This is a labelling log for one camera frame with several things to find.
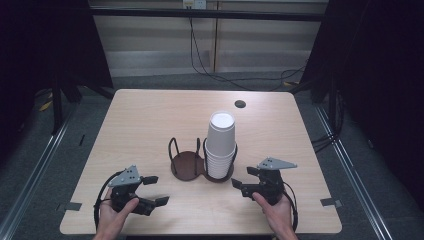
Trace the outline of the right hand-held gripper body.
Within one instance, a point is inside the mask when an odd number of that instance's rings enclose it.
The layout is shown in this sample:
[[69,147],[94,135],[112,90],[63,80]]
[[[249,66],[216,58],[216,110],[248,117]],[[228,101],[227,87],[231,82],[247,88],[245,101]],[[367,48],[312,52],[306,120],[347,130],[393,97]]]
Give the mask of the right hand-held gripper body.
[[243,197],[253,199],[254,192],[262,195],[270,205],[279,201],[279,197],[285,192],[284,181],[281,176],[282,169],[296,168],[297,165],[284,160],[267,157],[261,161],[255,168],[261,173],[256,176],[259,179],[257,184],[244,184],[241,189]]

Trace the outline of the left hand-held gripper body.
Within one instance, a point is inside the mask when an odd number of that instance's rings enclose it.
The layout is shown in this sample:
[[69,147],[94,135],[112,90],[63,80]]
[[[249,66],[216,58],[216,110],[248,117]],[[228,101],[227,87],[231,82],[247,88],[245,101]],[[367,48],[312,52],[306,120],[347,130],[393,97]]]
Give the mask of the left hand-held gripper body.
[[156,208],[153,200],[144,199],[136,194],[136,190],[142,184],[142,178],[135,165],[124,169],[117,177],[113,178],[108,186],[112,188],[110,199],[112,208],[116,212],[120,212],[124,206],[132,199],[139,200],[138,205],[133,213],[149,216]]

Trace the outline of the stack of white cups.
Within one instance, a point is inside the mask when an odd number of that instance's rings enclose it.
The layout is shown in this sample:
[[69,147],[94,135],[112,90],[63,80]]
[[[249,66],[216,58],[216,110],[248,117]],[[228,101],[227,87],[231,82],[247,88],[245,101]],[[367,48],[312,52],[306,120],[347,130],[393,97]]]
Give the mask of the stack of white cups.
[[205,139],[203,142],[203,149],[205,154],[205,170],[207,171],[207,175],[214,179],[226,178],[237,156],[238,146],[235,145],[233,151],[230,154],[225,156],[218,156],[209,150],[207,146],[207,139]]

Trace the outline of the black wire cup holder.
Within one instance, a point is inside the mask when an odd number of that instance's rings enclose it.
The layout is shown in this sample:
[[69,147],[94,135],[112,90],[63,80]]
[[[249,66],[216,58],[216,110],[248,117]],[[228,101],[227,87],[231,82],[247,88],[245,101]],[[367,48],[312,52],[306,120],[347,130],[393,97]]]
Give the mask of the black wire cup holder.
[[206,141],[200,143],[200,139],[196,140],[195,151],[181,152],[178,147],[177,139],[173,137],[168,143],[168,155],[171,161],[172,174],[181,181],[192,181],[203,175],[208,181],[214,183],[223,183],[229,180],[234,172],[234,161],[237,156],[238,146],[235,146],[234,153],[231,155],[230,165],[226,174],[222,178],[215,178],[211,175],[212,168],[211,157],[206,151]]

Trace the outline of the white paper drinking cup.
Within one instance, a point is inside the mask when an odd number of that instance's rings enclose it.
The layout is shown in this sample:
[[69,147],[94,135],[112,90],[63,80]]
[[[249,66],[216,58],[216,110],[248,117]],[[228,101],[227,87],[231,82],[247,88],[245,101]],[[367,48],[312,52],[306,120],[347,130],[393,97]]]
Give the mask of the white paper drinking cup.
[[216,156],[230,155],[235,148],[235,118],[226,111],[211,115],[206,141],[207,149]]

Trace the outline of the person's right hand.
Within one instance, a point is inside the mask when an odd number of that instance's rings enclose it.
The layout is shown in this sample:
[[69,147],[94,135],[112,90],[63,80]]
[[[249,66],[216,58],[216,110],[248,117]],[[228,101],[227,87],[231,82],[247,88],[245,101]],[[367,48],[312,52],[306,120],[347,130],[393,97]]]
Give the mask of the person's right hand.
[[274,233],[283,230],[293,231],[291,204],[285,196],[282,196],[274,205],[270,205],[266,199],[257,192],[254,192],[252,196],[256,203],[262,208],[262,212]]

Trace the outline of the person's left hand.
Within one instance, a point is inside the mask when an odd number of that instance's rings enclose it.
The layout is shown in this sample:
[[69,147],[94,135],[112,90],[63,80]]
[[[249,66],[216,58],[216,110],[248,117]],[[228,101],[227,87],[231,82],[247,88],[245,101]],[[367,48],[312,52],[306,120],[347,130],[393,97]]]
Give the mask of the person's left hand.
[[99,223],[97,232],[112,232],[120,234],[128,215],[136,208],[139,203],[137,198],[130,200],[120,212],[116,212],[112,208],[110,195],[112,190],[109,189],[105,195],[105,200],[100,203],[99,207]]

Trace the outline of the grey tape piece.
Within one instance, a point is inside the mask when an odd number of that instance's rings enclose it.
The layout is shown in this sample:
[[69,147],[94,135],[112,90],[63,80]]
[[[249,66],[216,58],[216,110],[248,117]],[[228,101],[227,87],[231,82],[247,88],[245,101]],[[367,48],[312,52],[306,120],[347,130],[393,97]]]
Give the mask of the grey tape piece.
[[81,206],[82,206],[81,203],[75,203],[75,202],[61,203],[57,206],[56,210],[60,212],[79,211]]
[[335,200],[333,198],[321,199],[320,202],[323,207],[334,206],[335,208],[339,208],[342,206],[342,202],[340,200]]

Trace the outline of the black metal stand leg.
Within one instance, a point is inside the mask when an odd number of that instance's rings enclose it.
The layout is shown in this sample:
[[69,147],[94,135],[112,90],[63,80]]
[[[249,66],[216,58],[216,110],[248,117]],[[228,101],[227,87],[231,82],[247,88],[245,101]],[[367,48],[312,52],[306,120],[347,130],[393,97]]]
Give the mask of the black metal stand leg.
[[53,78],[52,81],[52,103],[53,103],[53,115],[54,115],[54,126],[52,134],[55,135],[63,124],[63,112],[62,112],[62,92],[60,83],[57,77]]

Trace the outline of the dark curtain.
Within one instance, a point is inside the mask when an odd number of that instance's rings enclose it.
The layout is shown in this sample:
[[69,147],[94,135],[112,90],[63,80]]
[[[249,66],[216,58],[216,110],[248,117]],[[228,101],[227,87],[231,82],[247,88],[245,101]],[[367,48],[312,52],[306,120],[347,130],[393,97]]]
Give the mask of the dark curtain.
[[328,0],[302,80],[340,91],[424,210],[424,0]]
[[78,87],[111,99],[113,87],[88,0],[0,0],[0,164],[17,147],[35,95],[52,91],[78,102]]

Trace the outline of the metal floor rail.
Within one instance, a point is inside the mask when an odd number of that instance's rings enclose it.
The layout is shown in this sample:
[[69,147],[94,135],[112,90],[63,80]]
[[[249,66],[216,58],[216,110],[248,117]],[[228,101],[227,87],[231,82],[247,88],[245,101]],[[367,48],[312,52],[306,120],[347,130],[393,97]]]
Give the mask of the metal floor rail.
[[376,207],[368,190],[366,189],[361,177],[355,169],[355,166],[342,141],[335,137],[335,133],[330,127],[330,120],[325,109],[323,107],[316,107],[316,112],[323,125],[326,135],[330,138],[331,145],[336,155],[338,156],[347,178],[349,179],[352,188],[378,240],[394,240],[385,220],[383,219],[380,211]]
[[11,240],[19,226],[22,217],[27,210],[30,201],[47,170],[53,156],[65,135],[69,121],[72,118],[77,106],[71,105],[68,113],[63,120],[60,120],[59,127],[50,135],[48,142],[43,148],[43,152],[37,157],[37,163],[34,165],[31,173],[28,174],[26,182],[22,189],[17,193],[15,202],[8,210],[3,221],[0,223],[0,240]]

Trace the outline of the white wall socket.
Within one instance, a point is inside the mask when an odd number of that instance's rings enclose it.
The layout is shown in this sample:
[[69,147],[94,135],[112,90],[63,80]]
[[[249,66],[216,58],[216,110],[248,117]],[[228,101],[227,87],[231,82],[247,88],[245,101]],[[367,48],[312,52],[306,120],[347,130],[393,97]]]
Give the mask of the white wall socket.
[[184,9],[206,10],[206,0],[182,0]]

